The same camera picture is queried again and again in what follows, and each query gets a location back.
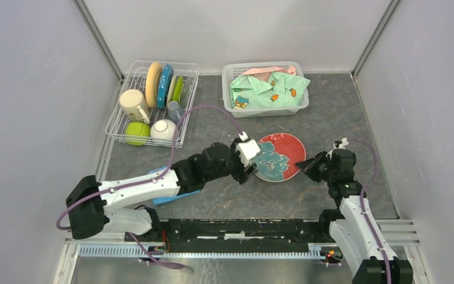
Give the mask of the red plate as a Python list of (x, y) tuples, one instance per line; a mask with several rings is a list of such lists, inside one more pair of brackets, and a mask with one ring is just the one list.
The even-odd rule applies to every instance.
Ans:
[(261, 152), (256, 157), (256, 176), (266, 182), (284, 182), (293, 178), (300, 171), (296, 162), (307, 159), (305, 146), (292, 134), (269, 134), (257, 144)]

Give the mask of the white round bowl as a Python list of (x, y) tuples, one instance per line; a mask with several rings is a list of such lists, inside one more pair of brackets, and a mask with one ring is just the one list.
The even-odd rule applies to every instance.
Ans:
[(157, 141), (171, 141), (173, 139), (176, 124), (169, 119), (156, 121), (150, 129), (150, 137)]

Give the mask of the lime green plate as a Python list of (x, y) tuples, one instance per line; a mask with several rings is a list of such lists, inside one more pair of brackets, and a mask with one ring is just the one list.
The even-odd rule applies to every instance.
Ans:
[(183, 86), (184, 86), (184, 77), (180, 76), (180, 77), (178, 77), (178, 79), (176, 81), (175, 88), (173, 90), (173, 97), (172, 97), (172, 100), (176, 101), (179, 104), (181, 103)]

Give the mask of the lime green bowl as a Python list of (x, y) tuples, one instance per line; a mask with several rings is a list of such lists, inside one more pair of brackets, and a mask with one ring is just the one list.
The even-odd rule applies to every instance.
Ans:
[(132, 146), (142, 146), (148, 142), (151, 127), (143, 122), (130, 122), (125, 130), (127, 143)]

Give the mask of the cream plate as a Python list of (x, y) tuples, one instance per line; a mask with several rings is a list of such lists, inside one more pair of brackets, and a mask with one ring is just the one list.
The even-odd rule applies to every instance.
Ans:
[(173, 101), (173, 94), (174, 94), (174, 89), (175, 89), (175, 85), (176, 85), (176, 75), (173, 75), (172, 76), (172, 79), (171, 79), (171, 82), (169, 84), (169, 88), (168, 88), (168, 94), (167, 94), (167, 97), (166, 97), (166, 104), (170, 103), (171, 101)]

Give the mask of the blue polka dot plate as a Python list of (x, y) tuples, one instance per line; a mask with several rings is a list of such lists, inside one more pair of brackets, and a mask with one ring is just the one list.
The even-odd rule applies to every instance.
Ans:
[(157, 107), (164, 108), (168, 97), (170, 84), (174, 75), (174, 69), (170, 64), (166, 64), (161, 73), (157, 87)]

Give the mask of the green interior mug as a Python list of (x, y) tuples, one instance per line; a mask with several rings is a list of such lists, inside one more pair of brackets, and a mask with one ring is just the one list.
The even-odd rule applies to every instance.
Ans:
[(126, 90), (120, 95), (118, 104), (130, 120), (150, 124), (149, 107), (142, 91)]

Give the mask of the orange plate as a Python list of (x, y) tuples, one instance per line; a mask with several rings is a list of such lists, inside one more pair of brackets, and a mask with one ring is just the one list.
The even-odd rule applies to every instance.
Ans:
[(153, 62), (146, 76), (145, 84), (145, 99), (149, 108), (155, 108), (157, 106), (157, 87), (163, 67), (159, 62)]

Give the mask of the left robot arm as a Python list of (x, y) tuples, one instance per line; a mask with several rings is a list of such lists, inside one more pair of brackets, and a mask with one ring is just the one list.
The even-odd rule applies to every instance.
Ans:
[(66, 198), (68, 231), (75, 240), (105, 232), (133, 233), (155, 241), (162, 233), (155, 210), (128, 206), (200, 191), (206, 183), (226, 176), (243, 184), (257, 171), (255, 160), (260, 153), (254, 140), (237, 138), (230, 146), (214, 143), (152, 174), (116, 181), (85, 176)]

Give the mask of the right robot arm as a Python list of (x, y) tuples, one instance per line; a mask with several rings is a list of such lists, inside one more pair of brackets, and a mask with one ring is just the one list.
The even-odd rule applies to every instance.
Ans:
[(355, 180), (356, 155), (337, 148), (296, 162), (315, 182), (326, 182), (336, 209), (320, 215), (317, 232), (324, 241), (335, 241), (352, 273), (353, 283), (412, 283), (414, 271), (400, 259), (383, 237), (371, 215), (361, 183)]

